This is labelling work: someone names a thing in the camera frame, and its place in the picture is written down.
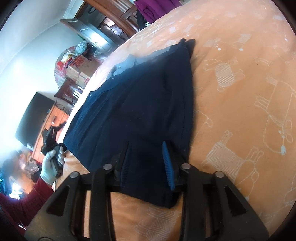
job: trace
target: gray glove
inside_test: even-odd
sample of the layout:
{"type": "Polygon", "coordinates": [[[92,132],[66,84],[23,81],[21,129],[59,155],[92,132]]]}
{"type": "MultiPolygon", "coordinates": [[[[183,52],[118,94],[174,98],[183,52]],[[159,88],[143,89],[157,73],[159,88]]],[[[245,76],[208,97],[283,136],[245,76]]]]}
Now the gray glove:
{"type": "MultiPolygon", "coordinates": [[[[54,170],[50,164],[50,160],[55,156],[55,154],[56,154],[56,150],[49,151],[45,155],[43,162],[42,162],[42,170],[41,170],[40,177],[45,183],[47,183],[49,185],[53,185],[53,183],[57,179],[55,177],[54,170]]],[[[60,147],[58,157],[59,157],[57,159],[58,162],[61,163],[62,165],[64,165],[65,152],[64,152],[63,147],[60,147]]]]}

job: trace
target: cardboard box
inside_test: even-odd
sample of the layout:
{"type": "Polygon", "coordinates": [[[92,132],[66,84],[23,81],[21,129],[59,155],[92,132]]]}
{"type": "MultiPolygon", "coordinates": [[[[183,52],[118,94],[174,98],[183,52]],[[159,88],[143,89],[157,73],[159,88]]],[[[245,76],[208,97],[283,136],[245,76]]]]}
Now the cardboard box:
{"type": "Polygon", "coordinates": [[[66,75],[74,80],[77,81],[78,76],[81,72],[81,68],[85,65],[90,63],[90,61],[85,58],[83,55],[77,56],[72,63],[69,64],[66,75]]]}
{"type": "Polygon", "coordinates": [[[82,55],[68,66],[66,75],[74,80],[80,87],[85,88],[90,78],[100,66],[100,63],[93,60],[89,61],[82,55]]]}
{"type": "Polygon", "coordinates": [[[78,79],[76,81],[76,84],[78,84],[80,87],[85,88],[93,74],[96,72],[98,67],[100,66],[100,63],[93,60],[90,61],[88,64],[85,64],[81,68],[80,75],[78,76],[78,79]]]}

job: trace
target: navy blue shirt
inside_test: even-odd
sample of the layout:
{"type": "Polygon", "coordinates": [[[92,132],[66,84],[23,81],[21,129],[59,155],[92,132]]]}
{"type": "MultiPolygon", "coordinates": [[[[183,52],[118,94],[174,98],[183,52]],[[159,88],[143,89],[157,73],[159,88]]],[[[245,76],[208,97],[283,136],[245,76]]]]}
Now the navy blue shirt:
{"type": "Polygon", "coordinates": [[[106,80],[73,118],[64,143],[93,172],[130,142],[121,192],[172,207],[162,143],[188,161],[193,122],[190,53],[184,43],[106,80]]]}

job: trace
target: bed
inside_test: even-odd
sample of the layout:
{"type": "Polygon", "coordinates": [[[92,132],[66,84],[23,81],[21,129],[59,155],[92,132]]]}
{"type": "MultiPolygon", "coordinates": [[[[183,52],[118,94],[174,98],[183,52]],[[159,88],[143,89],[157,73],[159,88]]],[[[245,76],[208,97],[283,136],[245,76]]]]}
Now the bed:
{"type": "MultiPolygon", "coordinates": [[[[191,0],[120,46],[98,68],[60,135],[90,91],[129,54],[145,56],[196,39],[191,58],[194,128],[189,162],[201,171],[225,172],[272,235],[296,200],[296,36],[269,0],[191,0]]],[[[67,152],[58,187],[72,172],[88,171],[67,152]]],[[[182,200],[172,209],[112,193],[120,241],[177,240],[182,200]]],[[[85,233],[89,236],[89,199],[85,233]]]]}

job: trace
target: black tv screen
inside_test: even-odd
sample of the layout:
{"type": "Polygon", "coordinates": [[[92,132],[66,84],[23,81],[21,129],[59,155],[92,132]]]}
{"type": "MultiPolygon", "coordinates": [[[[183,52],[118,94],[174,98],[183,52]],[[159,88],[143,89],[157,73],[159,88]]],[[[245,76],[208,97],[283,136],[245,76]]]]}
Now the black tv screen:
{"type": "Polygon", "coordinates": [[[15,133],[15,138],[24,146],[34,147],[38,133],[53,104],[54,101],[50,98],[39,93],[34,95],[15,133]]]}

